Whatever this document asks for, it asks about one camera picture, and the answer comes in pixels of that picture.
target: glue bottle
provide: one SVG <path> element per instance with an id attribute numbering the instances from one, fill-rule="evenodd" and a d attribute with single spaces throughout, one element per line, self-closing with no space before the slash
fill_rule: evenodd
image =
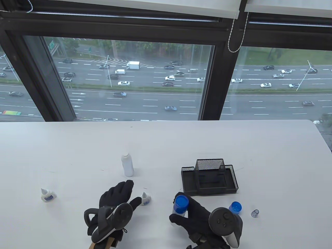
<path id="1" fill-rule="evenodd" d="M 41 192 L 42 192 L 41 199 L 43 202 L 50 202 L 56 197 L 56 194 L 51 190 L 42 189 Z"/>

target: window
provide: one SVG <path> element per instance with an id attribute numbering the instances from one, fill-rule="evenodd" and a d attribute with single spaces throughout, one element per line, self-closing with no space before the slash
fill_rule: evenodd
<path id="1" fill-rule="evenodd" d="M 206 83 L 199 78 L 207 76 L 212 46 L 61 37 L 45 41 L 77 119 L 198 119 Z M 170 105 L 175 108 L 167 112 Z"/>
<path id="2" fill-rule="evenodd" d="M 1 47 L 0 68 L 0 122 L 44 121 Z"/>
<path id="3" fill-rule="evenodd" d="M 220 119 L 311 120 L 332 148 L 331 62 L 332 51 L 242 47 Z"/>

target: label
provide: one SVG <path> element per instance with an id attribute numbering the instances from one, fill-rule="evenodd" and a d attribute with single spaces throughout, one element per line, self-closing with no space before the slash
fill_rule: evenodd
<path id="1" fill-rule="evenodd" d="M 54 199 L 54 197 L 53 197 L 53 195 L 50 195 L 50 196 L 48 196 L 48 197 L 45 197 L 44 199 L 45 199 L 46 201 L 50 201 L 50 200 Z"/>

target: van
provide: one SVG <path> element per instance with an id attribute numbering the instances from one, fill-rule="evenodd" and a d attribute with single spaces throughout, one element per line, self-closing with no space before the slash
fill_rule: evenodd
<path id="1" fill-rule="evenodd" d="M 115 70 L 115 74 L 125 74 L 125 70 L 124 69 Z"/>

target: roller blind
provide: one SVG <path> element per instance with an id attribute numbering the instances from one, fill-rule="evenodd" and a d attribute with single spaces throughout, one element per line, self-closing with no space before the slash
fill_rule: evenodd
<path id="1" fill-rule="evenodd" d="M 241 0 L 63 0 L 117 7 L 166 11 L 211 17 L 236 18 Z"/>
<path id="2" fill-rule="evenodd" d="M 332 0 L 248 0 L 245 12 L 332 18 Z"/>

